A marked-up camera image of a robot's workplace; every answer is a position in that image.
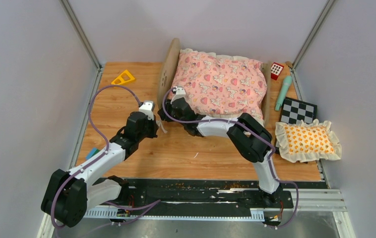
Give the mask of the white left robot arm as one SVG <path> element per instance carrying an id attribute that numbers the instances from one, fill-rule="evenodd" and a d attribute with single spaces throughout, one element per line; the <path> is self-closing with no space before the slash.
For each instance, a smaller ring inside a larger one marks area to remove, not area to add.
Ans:
<path id="1" fill-rule="evenodd" d="M 96 181 L 110 168 L 125 161 L 145 138 L 156 138 L 158 125 L 151 110 L 139 109 L 127 118 L 126 125 L 107 141 L 106 146 L 83 164 L 52 173 L 41 210 L 51 216 L 52 225 L 74 227 L 88 209 L 113 200 L 118 205 L 129 200 L 126 182 L 117 177 Z"/>

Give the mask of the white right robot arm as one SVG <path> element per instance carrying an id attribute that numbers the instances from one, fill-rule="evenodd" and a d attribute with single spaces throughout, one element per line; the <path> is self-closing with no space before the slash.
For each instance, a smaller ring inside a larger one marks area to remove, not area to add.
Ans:
<path id="1" fill-rule="evenodd" d="M 275 147 L 271 144 L 271 134 L 250 114 L 242 113 L 235 119 L 213 118 L 196 114 L 184 98 L 174 101 L 165 97 L 161 119 L 180 123 L 191 136 L 217 136 L 228 138 L 240 155 L 253 164 L 259 180 L 262 203 L 273 207 L 281 200 L 282 191 L 277 177 L 272 155 Z"/>

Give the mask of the orange duck print pillow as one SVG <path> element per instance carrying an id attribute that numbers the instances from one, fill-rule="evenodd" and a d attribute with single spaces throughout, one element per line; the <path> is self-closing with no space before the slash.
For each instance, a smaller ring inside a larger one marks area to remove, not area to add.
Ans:
<path id="1" fill-rule="evenodd" d="M 275 135 L 281 158 L 292 162 L 312 162 L 320 159 L 337 161 L 342 157 L 342 146 L 331 130 L 331 121 L 310 124 L 277 122 Z"/>

